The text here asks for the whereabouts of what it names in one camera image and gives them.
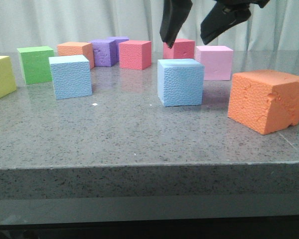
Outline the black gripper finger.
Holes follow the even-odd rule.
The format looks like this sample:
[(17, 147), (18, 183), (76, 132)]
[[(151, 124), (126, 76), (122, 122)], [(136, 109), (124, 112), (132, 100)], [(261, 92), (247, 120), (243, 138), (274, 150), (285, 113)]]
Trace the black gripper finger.
[(231, 27), (245, 22), (251, 16), (248, 1), (217, 1), (201, 23), (201, 39), (210, 43)]
[(176, 37), (192, 8), (191, 0), (164, 0), (160, 26), (160, 37), (168, 48), (172, 48)]

